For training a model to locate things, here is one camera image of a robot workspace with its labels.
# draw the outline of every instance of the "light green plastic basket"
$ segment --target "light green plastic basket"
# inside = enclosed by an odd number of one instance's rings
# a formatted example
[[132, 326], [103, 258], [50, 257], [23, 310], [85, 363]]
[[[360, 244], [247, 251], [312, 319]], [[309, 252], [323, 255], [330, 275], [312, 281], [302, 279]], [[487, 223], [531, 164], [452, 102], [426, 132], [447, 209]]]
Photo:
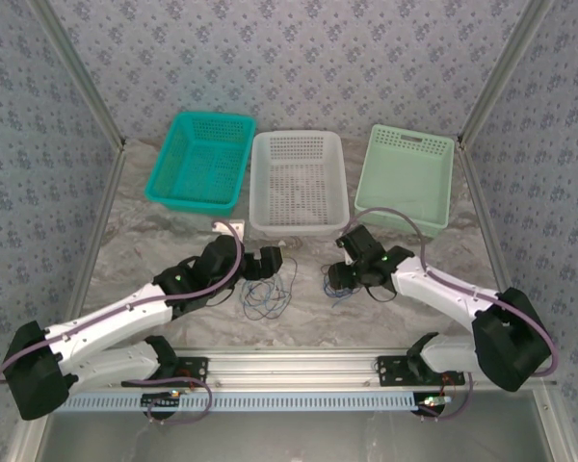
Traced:
[[[454, 142], [400, 128], [375, 125], [355, 196], [355, 212], [391, 207], [412, 218], [431, 238], [448, 224]], [[363, 223], [413, 233], [400, 217], [373, 212]]]

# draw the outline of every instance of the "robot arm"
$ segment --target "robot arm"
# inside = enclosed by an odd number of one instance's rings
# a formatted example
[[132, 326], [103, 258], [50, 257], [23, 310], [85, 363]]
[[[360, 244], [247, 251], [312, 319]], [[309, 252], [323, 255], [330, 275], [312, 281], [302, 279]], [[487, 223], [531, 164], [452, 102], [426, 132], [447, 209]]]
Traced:
[[472, 334], [423, 337], [407, 353], [413, 356], [409, 360], [419, 362], [413, 365], [417, 372], [482, 371], [502, 389], [516, 391], [550, 356], [548, 344], [534, 328], [493, 303], [511, 305], [543, 329], [531, 302], [519, 290], [509, 288], [499, 294], [432, 267], [426, 270], [413, 252], [399, 246], [385, 250], [361, 225], [336, 243], [344, 248], [346, 259], [329, 269], [333, 289], [381, 286], [432, 306]]
[[[268, 278], [280, 269], [278, 247], [263, 247], [261, 259], [255, 260], [236, 243], [237, 238], [219, 236], [199, 257], [165, 269], [134, 294], [85, 317], [44, 330], [36, 321], [19, 327], [3, 364], [5, 378], [0, 380], [11, 388], [22, 419], [52, 412], [72, 393], [126, 380], [174, 377], [177, 360], [163, 337], [106, 348], [203, 308], [208, 299], [232, 289], [242, 277]], [[244, 257], [228, 277], [238, 250]]]

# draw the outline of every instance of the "marble surface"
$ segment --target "marble surface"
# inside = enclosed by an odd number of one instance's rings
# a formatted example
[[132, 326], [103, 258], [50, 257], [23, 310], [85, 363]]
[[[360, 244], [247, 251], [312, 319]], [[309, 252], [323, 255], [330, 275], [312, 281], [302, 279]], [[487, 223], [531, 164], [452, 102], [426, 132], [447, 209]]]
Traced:
[[[349, 202], [353, 212], [367, 143], [343, 140]], [[144, 188], [158, 155], [158, 146], [128, 141], [126, 163], [113, 209], [92, 275], [84, 313], [96, 310], [131, 294], [164, 268], [191, 255], [199, 255], [216, 235], [207, 216], [172, 212], [144, 197]], [[232, 218], [247, 221], [245, 246], [253, 251], [266, 240], [248, 227], [250, 174], [247, 172], [239, 203]], [[417, 238], [385, 228], [369, 226], [386, 248], [394, 244], [414, 251]], [[242, 282], [225, 303], [198, 310], [181, 319], [137, 336], [165, 335], [175, 346], [190, 347], [409, 347], [423, 334], [438, 331], [461, 334], [463, 328], [415, 300], [397, 296], [377, 303], [364, 291], [332, 309], [334, 300], [322, 290], [321, 265], [343, 256], [334, 238], [287, 237], [285, 255], [295, 258], [299, 270], [293, 298], [283, 315], [275, 320], [249, 321], [238, 300]], [[427, 245], [431, 265], [461, 279], [494, 288], [494, 276], [482, 232], [466, 185], [460, 159], [455, 159], [450, 222]], [[293, 274], [286, 262], [280, 271], [285, 281]]]

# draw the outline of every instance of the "plastic basket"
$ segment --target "plastic basket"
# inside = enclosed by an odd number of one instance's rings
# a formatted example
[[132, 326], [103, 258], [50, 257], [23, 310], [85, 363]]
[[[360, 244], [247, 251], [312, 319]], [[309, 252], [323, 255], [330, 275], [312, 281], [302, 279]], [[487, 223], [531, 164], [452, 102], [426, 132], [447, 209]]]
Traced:
[[[391, 207], [434, 237], [448, 224], [454, 142], [400, 128], [375, 125], [355, 197], [355, 211]], [[400, 217], [381, 212], [360, 221], [413, 233]]]
[[145, 196], [169, 209], [227, 217], [238, 201], [256, 122], [244, 115], [181, 113]]
[[252, 144], [250, 224], [269, 236], [319, 236], [349, 221], [340, 138], [321, 131], [278, 131]]

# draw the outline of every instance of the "patterned wallpaper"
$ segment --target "patterned wallpaper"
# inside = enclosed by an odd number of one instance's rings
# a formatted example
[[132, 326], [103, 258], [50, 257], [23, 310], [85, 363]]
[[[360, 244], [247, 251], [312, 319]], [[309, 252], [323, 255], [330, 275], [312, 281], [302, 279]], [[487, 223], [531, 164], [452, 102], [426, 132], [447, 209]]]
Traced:
[[125, 137], [180, 111], [261, 130], [457, 134], [526, 0], [51, 0]]
[[[25, 0], [0, 0], [0, 361], [64, 312], [112, 160]], [[0, 460], [16, 420], [0, 387]]]
[[555, 2], [470, 151], [513, 283], [561, 349], [578, 427], [578, 0]]

